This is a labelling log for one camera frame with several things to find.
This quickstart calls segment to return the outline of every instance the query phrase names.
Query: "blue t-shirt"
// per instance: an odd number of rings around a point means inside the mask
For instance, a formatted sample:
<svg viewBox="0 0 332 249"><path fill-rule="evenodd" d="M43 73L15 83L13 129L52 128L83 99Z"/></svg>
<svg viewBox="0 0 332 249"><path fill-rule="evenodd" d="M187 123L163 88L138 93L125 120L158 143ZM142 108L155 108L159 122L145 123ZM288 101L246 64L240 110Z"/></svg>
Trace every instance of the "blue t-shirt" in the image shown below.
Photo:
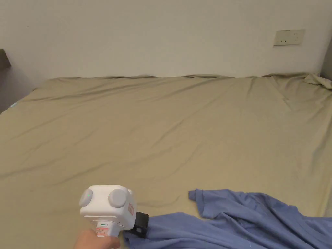
<svg viewBox="0 0 332 249"><path fill-rule="evenodd" d="M125 232L135 249L332 249L332 218L306 217L262 193L189 191L201 220L185 213L150 217L146 239Z"/></svg>

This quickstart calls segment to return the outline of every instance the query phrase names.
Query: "orange label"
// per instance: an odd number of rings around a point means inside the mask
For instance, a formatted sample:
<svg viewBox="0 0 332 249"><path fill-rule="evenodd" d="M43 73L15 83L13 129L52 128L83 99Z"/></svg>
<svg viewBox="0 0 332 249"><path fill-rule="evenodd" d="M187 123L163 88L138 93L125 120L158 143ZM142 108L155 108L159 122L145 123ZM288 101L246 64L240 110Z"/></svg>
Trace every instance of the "orange label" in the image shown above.
<svg viewBox="0 0 332 249"><path fill-rule="evenodd" d="M105 227L97 227L96 228L96 234L97 235L107 236L107 231L108 231L108 228L105 228Z"/></svg>
<svg viewBox="0 0 332 249"><path fill-rule="evenodd" d="M128 205L128 211L131 213L131 215L134 215L134 207L130 203Z"/></svg>

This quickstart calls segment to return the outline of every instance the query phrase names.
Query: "electrical socket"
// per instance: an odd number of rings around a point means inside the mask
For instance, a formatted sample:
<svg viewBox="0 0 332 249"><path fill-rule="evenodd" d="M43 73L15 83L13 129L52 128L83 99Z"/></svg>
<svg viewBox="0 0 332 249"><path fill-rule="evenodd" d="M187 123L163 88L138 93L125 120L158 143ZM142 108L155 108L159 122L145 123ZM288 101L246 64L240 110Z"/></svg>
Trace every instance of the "electrical socket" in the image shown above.
<svg viewBox="0 0 332 249"><path fill-rule="evenodd" d="M274 46L302 44L305 30L280 30L276 32Z"/></svg>

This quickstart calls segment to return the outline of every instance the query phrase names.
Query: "khaki bed sheet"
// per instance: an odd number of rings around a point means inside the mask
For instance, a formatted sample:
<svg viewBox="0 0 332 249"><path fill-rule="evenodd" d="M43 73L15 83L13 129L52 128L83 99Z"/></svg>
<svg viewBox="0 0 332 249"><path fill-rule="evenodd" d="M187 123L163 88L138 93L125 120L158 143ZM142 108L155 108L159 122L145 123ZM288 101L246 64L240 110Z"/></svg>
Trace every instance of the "khaki bed sheet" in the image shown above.
<svg viewBox="0 0 332 249"><path fill-rule="evenodd" d="M132 189L149 215L198 216L195 188L324 215L330 87L304 73L49 80L0 115L0 248L71 248L90 185Z"/></svg>

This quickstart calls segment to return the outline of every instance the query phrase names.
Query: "gray round knob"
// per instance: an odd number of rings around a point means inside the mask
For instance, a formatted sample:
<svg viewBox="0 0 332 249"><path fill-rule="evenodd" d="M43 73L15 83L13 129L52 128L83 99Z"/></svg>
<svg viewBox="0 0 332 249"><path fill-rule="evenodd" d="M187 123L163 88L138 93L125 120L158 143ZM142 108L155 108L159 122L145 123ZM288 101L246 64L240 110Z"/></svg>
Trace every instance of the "gray round knob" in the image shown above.
<svg viewBox="0 0 332 249"><path fill-rule="evenodd" d="M122 189L114 189L108 195L108 201L114 208L123 207L127 200L126 192Z"/></svg>
<svg viewBox="0 0 332 249"><path fill-rule="evenodd" d="M86 205L88 205L92 199L93 196L93 191L92 189L86 189L83 194L82 197L80 199L79 205L80 207L85 207Z"/></svg>

